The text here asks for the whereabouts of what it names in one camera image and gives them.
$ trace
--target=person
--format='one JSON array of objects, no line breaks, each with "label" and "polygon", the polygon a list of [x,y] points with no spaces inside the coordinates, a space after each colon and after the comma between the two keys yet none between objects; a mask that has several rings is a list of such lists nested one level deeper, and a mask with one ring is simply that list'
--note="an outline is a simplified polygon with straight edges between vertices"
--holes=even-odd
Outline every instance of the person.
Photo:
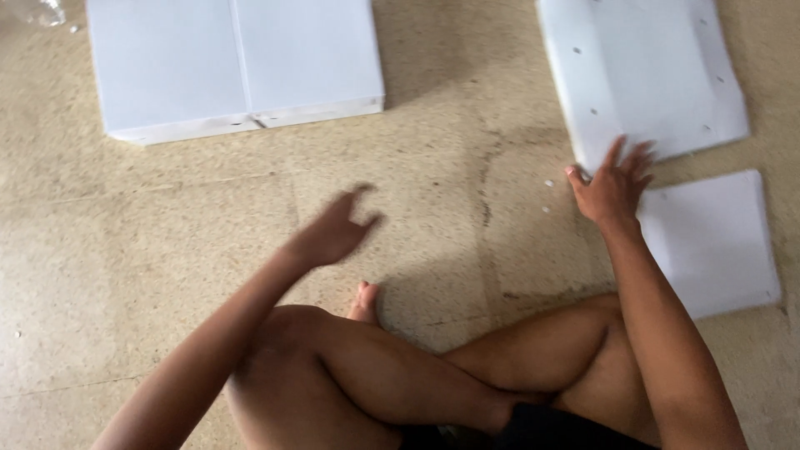
[{"label": "person", "polygon": [[380,221],[351,221],[367,187],[340,195],[175,348],[93,448],[179,448],[225,387],[248,448],[446,448],[433,425],[494,448],[746,448],[714,360],[642,237],[650,143],[611,146],[590,182],[568,167],[606,241],[618,293],[493,331],[441,357],[381,329],[379,287],[346,318],[275,307],[316,267],[346,258]]}]

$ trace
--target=beige carpet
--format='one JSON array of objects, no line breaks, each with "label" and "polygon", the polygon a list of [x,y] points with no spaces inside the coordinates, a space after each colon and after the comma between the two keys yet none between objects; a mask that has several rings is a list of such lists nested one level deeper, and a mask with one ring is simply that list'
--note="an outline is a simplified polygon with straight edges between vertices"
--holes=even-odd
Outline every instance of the beige carpet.
[{"label": "beige carpet", "polygon": [[[699,327],[752,448],[800,448],[800,2],[719,3],[754,136],[660,164],[657,184],[763,173],[785,301]],[[386,326],[441,351],[613,285],[562,176],[573,156],[533,0],[375,0],[385,114],[148,148],[103,136],[78,4],[53,30],[0,15],[0,446],[88,448],[358,180],[389,222],[287,302],[341,313],[360,279],[380,281]],[[241,446],[222,402],[187,444]]]}]

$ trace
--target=leg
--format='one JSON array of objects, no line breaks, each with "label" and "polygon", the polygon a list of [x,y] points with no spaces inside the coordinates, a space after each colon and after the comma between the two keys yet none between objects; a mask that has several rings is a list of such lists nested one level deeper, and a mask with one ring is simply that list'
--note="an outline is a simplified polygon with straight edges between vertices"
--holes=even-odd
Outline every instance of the leg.
[{"label": "leg", "polygon": [[518,397],[488,388],[382,330],[377,289],[362,285],[350,317],[275,308],[226,397],[249,448],[397,448],[400,424],[498,432]]},{"label": "leg", "polygon": [[554,408],[658,443],[616,295],[534,315],[445,359],[490,386],[548,395]]}]

